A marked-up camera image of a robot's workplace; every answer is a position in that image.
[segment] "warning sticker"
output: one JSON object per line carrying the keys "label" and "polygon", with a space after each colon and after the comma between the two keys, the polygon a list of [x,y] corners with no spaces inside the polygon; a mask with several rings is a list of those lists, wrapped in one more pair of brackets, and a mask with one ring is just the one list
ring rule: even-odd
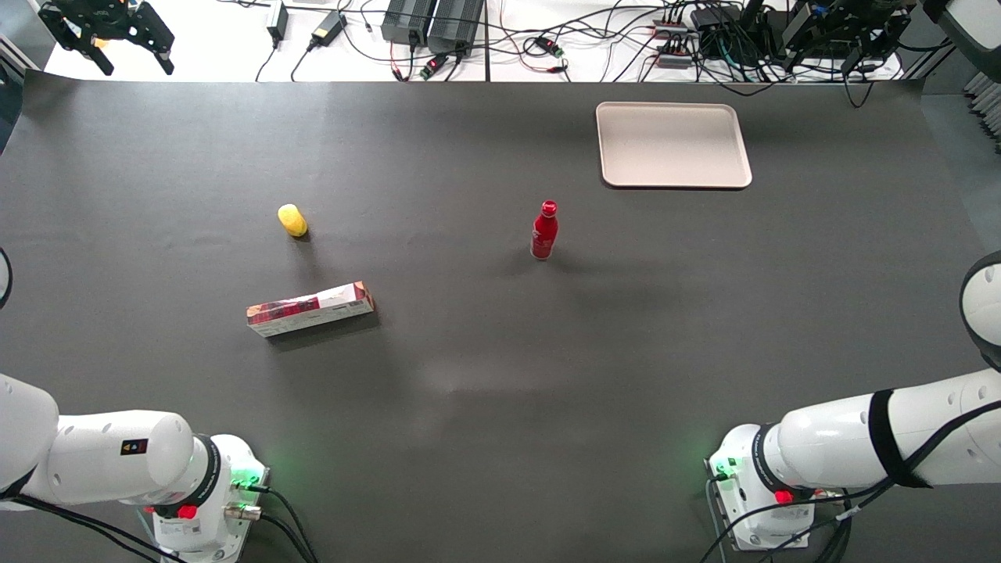
{"label": "warning sticker", "polygon": [[197,536],[201,533],[201,521],[185,520],[183,522],[160,521],[160,533],[165,536]]}

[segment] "red light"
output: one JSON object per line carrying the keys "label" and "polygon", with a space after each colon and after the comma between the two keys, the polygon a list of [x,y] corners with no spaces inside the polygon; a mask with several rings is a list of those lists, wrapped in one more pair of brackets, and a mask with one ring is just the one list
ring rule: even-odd
{"label": "red light", "polygon": [[177,518],[183,520],[191,520],[198,514],[198,507],[190,504],[186,504],[177,509]]}

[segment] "black strap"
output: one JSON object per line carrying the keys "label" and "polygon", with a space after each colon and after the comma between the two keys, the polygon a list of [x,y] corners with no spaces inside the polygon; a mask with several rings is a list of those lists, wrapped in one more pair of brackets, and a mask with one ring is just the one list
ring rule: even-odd
{"label": "black strap", "polygon": [[765,485],[765,488],[773,493],[791,489],[789,485],[786,485],[779,479],[772,471],[772,468],[768,466],[768,462],[765,461],[765,436],[768,435],[768,431],[772,430],[774,426],[775,423],[761,425],[761,428],[758,429],[758,434],[755,434],[754,440],[751,441],[751,461],[754,462],[755,471],[758,472],[758,477],[761,478],[761,482]]}
{"label": "black strap", "polygon": [[869,439],[872,440],[873,450],[891,481],[901,487],[931,489],[931,485],[907,468],[904,457],[900,454],[897,438],[890,426],[892,395],[892,389],[877,391],[869,402]]}

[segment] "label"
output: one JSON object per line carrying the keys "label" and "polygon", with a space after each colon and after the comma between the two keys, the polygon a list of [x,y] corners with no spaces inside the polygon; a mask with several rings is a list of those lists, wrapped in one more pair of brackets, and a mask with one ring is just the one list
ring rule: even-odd
{"label": "label", "polygon": [[809,518],[810,509],[806,506],[791,506],[785,509],[776,509],[772,511],[772,518],[774,520],[799,520],[801,518]]}
{"label": "label", "polygon": [[158,528],[164,536],[197,536],[201,533],[201,520],[184,520],[167,522],[160,520]]}
{"label": "label", "polygon": [[141,456],[146,453],[146,447],[149,445],[149,440],[143,438],[141,440],[122,440],[122,449],[119,455],[122,456]]}
{"label": "label", "polygon": [[540,232],[533,229],[532,231],[532,255],[537,258],[548,258],[550,254],[553,253],[553,240],[544,240],[540,238]]}

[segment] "box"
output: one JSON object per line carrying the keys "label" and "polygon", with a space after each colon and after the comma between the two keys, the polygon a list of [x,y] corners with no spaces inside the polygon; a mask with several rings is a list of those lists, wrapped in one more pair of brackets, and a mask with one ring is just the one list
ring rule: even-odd
{"label": "box", "polygon": [[262,337],[298,331],[375,311],[371,294],[355,282],[310,296],[247,308],[247,327]]}

